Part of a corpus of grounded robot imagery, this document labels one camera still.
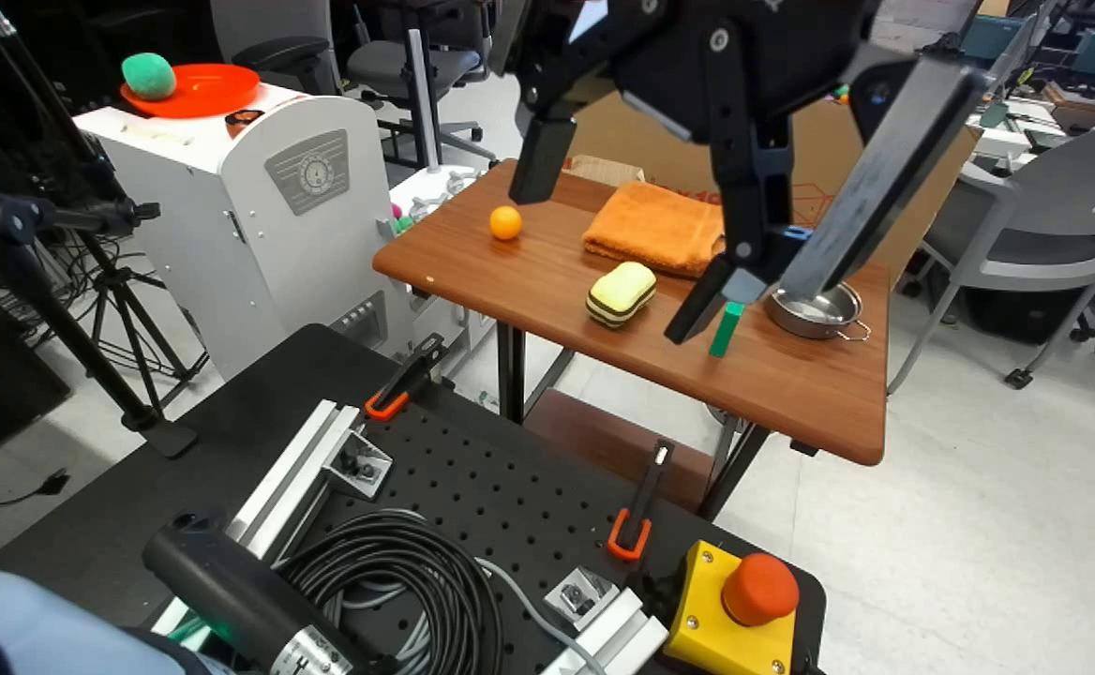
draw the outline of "green ball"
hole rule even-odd
[[[157,51],[132,51],[125,58],[125,83],[135,97],[172,97],[175,91],[172,65]]]

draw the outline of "green marker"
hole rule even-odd
[[[741,303],[732,298],[732,303],[722,306],[721,328],[716,328],[711,341],[707,341],[707,357],[716,357],[716,360],[729,357],[740,318],[741,318]]]

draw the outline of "orange ball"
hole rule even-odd
[[[516,238],[516,237],[522,237],[522,215],[516,215],[514,207],[496,207],[496,211],[489,215],[489,232],[491,232],[496,238]]]

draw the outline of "sponge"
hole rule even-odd
[[[657,293],[657,275],[646,262],[620,262],[587,287],[587,316],[599,327],[629,323]]]
[[[172,97],[175,93],[172,65],[157,51],[132,51],[120,71],[125,71],[125,83],[135,97]]]

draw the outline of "wooden table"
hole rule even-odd
[[[755,306],[740,323],[732,352],[711,360],[716,327],[706,327],[686,343],[665,338],[690,282],[665,276],[654,303],[626,328],[587,323],[584,293],[614,260],[587,253],[581,232],[611,188],[557,177],[549,201],[522,207],[525,237],[516,245],[491,238],[489,215],[511,201],[511,177],[511,162],[491,170],[375,253],[375,270],[500,318],[500,397],[506,417],[522,421],[522,328],[529,328],[759,423],[707,482],[706,515],[721,510],[767,432],[859,465],[880,461],[890,265],[876,262],[852,276],[866,298],[864,328],[852,341],[790,338]]]

